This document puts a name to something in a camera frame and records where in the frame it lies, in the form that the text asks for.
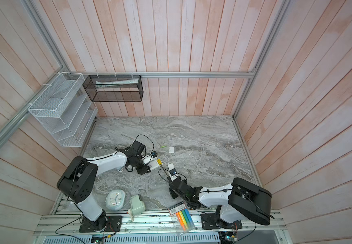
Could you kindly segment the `white air conditioner remote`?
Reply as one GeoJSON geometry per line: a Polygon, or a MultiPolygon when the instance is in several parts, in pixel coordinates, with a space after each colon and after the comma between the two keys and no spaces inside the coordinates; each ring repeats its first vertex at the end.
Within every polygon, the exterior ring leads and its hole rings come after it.
{"type": "Polygon", "coordinates": [[[159,158],[146,158],[143,163],[148,166],[151,171],[162,166],[162,161],[159,158]]]}

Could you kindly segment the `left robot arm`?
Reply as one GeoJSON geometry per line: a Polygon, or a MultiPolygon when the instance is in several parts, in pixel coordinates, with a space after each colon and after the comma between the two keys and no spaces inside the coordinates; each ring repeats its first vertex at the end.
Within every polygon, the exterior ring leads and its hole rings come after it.
{"type": "Polygon", "coordinates": [[[104,209],[92,194],[97,177],[112,170],[136,171],[143,175],[151,172],[150,163],[157,157],[155,150],[147,151],[146,146],[137,140],[107,155],[77,156],[58,180],[57,188],[74,202],[88,221],[96,222],[105,218],[104,209]]]}

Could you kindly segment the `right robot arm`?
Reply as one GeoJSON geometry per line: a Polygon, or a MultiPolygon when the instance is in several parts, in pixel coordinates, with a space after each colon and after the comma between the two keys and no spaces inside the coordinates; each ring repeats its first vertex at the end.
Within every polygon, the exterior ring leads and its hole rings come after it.
{"type": "Polygon", "coordinates": [[[172,197],[181,197],[188,207],[216,206],[218,224],[249,219],[259,225],[270,225],[272,194],[249,181],[234,178],[232,183],[216,188],[191,187],[180,176],[169,176],[167,181],[172,197]]]}

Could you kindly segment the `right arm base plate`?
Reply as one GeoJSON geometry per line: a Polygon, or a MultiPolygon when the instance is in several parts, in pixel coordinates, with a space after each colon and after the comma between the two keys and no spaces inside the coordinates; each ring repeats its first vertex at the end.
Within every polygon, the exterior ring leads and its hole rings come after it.
{"type": "Polygon", "coordinates": [[[227,223],[220,219],[219,214],[202,212],[200,217],[203,230],[242,229],[240,221],[227,223]]]}

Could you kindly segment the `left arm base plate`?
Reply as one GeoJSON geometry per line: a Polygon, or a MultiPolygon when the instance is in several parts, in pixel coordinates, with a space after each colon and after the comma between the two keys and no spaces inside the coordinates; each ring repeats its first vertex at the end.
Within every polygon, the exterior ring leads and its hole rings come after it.
{"type": "Polygon", "coordinates": [[[79,233],[89,232],[119,232],[122,224],[122,216],[100,216],[92,222],[86,217],[82,218],[79,233]]]}

